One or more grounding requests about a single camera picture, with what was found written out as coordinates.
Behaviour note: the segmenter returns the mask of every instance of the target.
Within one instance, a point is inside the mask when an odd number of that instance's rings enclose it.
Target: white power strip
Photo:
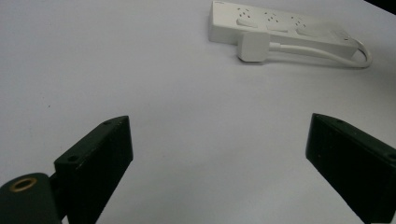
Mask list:
[[[276,44],[268,43],[269,47],[257,46],[267,41],[262,41],[263,36]],[[353,39],[336,23],[285,11],[220,1],[212,3],[209,40],[238,44],[238,56],[248,62],[265,59],[265,52],[259,58],[255,56],[260,54],[258,50],[319,56],[354,67],[367,67],[372,60],[370,52],[363,44]],[[367,59],[365,63],[350,60],[358,49],[365,54]]]

